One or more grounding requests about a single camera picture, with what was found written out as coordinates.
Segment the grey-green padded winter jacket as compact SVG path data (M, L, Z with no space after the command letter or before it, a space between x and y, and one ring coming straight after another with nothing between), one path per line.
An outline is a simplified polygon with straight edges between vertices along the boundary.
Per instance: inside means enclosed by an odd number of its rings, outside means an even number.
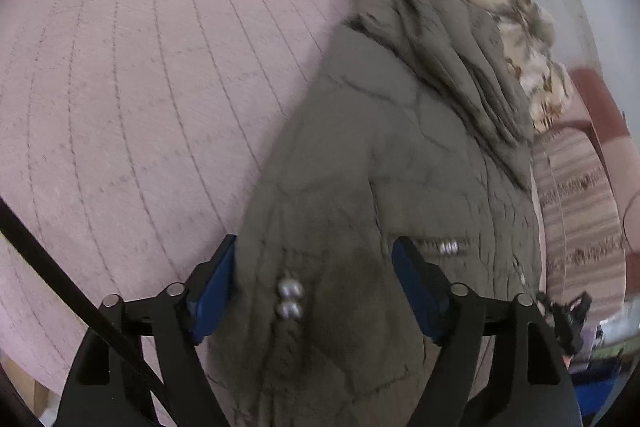
M494 20L352 0L262 167L208 368L235 426L402 426L438 350L392 265L406 236L510 299L540 277L534 129Z

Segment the striped beige woven blanket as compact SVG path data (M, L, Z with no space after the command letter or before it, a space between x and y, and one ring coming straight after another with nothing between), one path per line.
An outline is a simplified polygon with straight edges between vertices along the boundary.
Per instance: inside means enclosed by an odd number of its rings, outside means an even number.
M622 227L600 157L585 132L550 132L535 143L533 177L546 293L557 303L588 293L587 323L596 325L622 309L626 291Z

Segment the pink brown headboard cushion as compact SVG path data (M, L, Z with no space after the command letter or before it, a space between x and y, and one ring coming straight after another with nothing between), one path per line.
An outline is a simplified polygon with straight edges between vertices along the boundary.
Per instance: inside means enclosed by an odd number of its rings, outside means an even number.
M628 251L639 254L639 149L604 80L590 68L570 71L574 94L562 117L593 141L610 180Z

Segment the pink quilted bed sheet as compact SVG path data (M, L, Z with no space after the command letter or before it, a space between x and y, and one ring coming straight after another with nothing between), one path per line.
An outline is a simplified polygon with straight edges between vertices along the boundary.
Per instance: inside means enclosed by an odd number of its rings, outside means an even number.
M1 195L93 302L238 231L348 0L1 0Z

